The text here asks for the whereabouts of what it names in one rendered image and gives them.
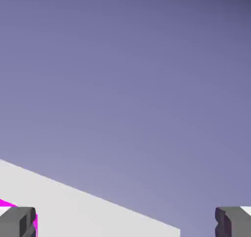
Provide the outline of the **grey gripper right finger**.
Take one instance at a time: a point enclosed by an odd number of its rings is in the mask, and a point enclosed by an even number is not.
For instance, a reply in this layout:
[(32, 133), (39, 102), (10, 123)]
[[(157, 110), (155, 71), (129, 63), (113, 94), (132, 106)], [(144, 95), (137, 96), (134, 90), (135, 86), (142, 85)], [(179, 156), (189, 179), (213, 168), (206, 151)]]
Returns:
[(251, 237), (251, 206), (217, 207), (215, 237)]

